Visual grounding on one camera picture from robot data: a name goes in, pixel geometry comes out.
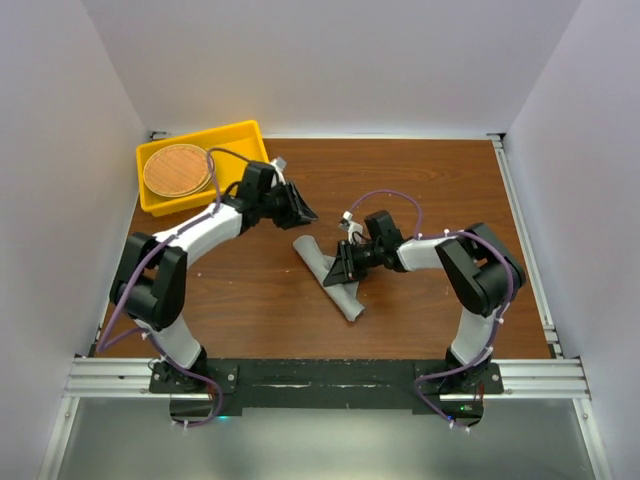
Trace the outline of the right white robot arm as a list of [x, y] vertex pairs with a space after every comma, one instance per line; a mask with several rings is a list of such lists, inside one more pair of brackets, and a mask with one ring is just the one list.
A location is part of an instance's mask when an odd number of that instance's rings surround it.
[[386, 210], [364, 219], [368, 238], [356, 231], [338, 243], [325, 287], [363, 280], [383, 266], [398, 273], [440, 269], [462, 306], [458, 330], [444, 369], [424, 373], [416, 383], [442, 382], [459, 393], [476, 386], [490, 363], [504, 314], [526, 283], [524, 268], [484, 223], [431, 237], [403, 236]]

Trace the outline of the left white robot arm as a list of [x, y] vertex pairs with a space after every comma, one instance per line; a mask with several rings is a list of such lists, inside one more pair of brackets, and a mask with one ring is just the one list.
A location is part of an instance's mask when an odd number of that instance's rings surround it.
[[109, 298], [113, 314], [126, 314], [160, 355], [173, 382], [185, 392], [211, 391], [205, 348], [184, 319], [189, 268], [221, 244], [268, 219], [283, 230], [309, 225], [316, 213], [278, 162], [249, 162], [240, 180], [212, 205], [169, 230], [130, 235]]

